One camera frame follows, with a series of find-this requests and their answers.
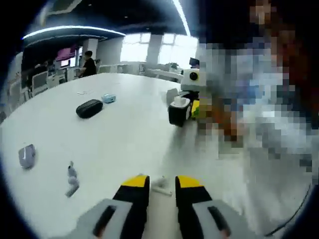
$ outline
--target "white table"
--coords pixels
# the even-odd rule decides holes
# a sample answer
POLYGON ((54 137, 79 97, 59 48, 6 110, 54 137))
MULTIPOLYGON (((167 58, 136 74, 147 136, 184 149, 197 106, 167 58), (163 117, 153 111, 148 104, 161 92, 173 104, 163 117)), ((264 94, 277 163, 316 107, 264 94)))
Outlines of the white table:
POLYGON ((179 73, 175 73, 175 72, 169 72, 169 71, 162 71, 162 70, 149 70, 150 72, 154 73, 156 75, 156 78, 158 78, 160 75, 161 76, 167 76, 167 77, 171 77, 173 79, 178 79, 178 82, 181 81, 181 79, 183 78, 183 75, 179 74, 179 73))
MULTIPOLYGON (((4 120, 3 173, 18 210, 40 238, 67 234, 83 213, 112 198, 123 181, 139 173, 151 178, 165 175, 172 191, 176 175, 193 176, 212 198, 240 210, 240 197, 247 191, 244 157, 239 152, 218 160, 217 135, 196 137, 193 121, 184 128, 169 124, 161 94, 178 86, 155 78, 102 73, 49 89, 4 120), (78 118, 75 110, 80 104, 105 93, 115 94, 116 102, 104 105, 90 119, 78 118), (36 147, 36 165, 23 171, 18 150, 31 143, 36 147), (70 160, 80 188, 67 198, 70 160)), ((144 238, 176 238, 177 231, 174 195, 151 193, 144 238)))

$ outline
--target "blue earbuds case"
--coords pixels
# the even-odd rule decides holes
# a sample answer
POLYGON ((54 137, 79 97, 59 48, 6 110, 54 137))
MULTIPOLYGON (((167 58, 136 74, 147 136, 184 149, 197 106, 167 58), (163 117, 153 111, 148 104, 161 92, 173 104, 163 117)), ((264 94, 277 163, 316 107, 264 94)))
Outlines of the blue earbuds case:
POLYGON ((105 94, 102 96, 102 101, 107 104, 112 103, 115 100, 116 100, 116 96, 112 94, 105 94))

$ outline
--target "white chair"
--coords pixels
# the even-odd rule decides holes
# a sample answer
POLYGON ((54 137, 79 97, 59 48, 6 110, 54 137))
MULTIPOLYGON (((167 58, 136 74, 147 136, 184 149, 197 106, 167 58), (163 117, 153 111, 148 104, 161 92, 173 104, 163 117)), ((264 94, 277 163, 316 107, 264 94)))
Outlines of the white chair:
POLYGON ((99 68, 98 74, 100 73, 110 73, 111 72, 111 66, 102 65, 99 68))
POLYGON ((48 89, 47 84, 48 72, 42 72, 32 77, 32 97, 46 91, 48 89))
POLYGON ((102 61, 99 61, 99 63, 96 64, 96 74, 98 74, 98 72, 100 70, 101 63, 102 63, 102 61))
POLYGON ((77 68, 77 67, 68 68, 67 69, 68 81, 73 81, 73 80, 77 79, 77 76, 78 76, 77 71, 79 71, 79 70, 80 70, 80 68, 77 68))
POLYGON ((52 75, 48 76, 46 79, 46 83, 48 84, 48 88, 53 88, 59 85, 59 76, 57 75, 52 75))
POLYGON ((118 72, 118 65, 112 65, 110 68, 110 73, 117 73, 118 72))
POLYGON ((20 89, 20 99, 21 99, 21 104, 24 102, 30 100, 30 91, 28 87, 24 87, 20 89))
POLYGON ((11 113, 21 105, 21 79, 10 84, 8 103, 11 113))

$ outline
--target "white pillar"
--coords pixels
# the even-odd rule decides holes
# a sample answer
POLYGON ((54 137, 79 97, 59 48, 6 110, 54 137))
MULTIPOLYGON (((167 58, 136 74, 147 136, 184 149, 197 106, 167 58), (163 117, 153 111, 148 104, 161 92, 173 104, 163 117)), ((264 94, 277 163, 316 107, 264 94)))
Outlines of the white pillar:
POLYGON ((0 91, 0 111, 4 111, 6 116, 10 115, 10 108, 8 105, 8 90, 10 87, 9 82, 14 81, 17 73, 21 74, 22 56, 23 52, 20 52, 12 59, 8 68, 7 78, 3 82, 2 89, 0 91))
POLYGON ((206 54, 206 44, 198 42, 195 58, 199 61, 204 61, 205 54, 206 54))
POLYGON ((84 55, 84 53, 86 51, 92 51, 92 59, 95 60, 96 58, 96 49, 98 48, 98 39, 87 39, 83 42, 83 51, 82 51, 82 55, 84 55))
POLYGON ((146 57, 146 63, 151 65, 157 65, 159 54, 160 54, 160 47, 161 47, 161 40, 162 35, 155 35, 152 34, 150 38, 150 44, 148 49, 148 55, 146 57))

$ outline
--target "small white object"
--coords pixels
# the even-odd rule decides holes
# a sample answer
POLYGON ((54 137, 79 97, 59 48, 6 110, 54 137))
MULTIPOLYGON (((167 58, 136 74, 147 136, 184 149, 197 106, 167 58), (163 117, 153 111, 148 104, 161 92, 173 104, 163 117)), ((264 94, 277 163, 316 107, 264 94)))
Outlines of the small white object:
POLYGON ((151 182, 151 190, 152 191, 171 197, 172 192, 165 189, 166 186, 167 186, 167 179, 164 176, 151 182))
POLYGON ((174 98, 174 102, 172 102, 170 105, 176 108, 185 108, 189 103, 190 99, 181 96, 176 96, 174 98))
POLYGON ((68 183, 70 185, 79 185, 79 181, 76 179, 76 177, 72 176, 72 177, 69 177, 68 179, 68 183))
POLYGON ((167 196, 172 196, 172 192, 166 189, 163 189, 161 187, 152 187, 152 191, 157 192, 157 193, 161 193, 167 196))
POLYGON ((89 95, 90 93, 93 93, 93 91, 89 90, 89 91, 77 92, 77 94, 79 94, 79 95, 86 95, 86 94, 89 95))

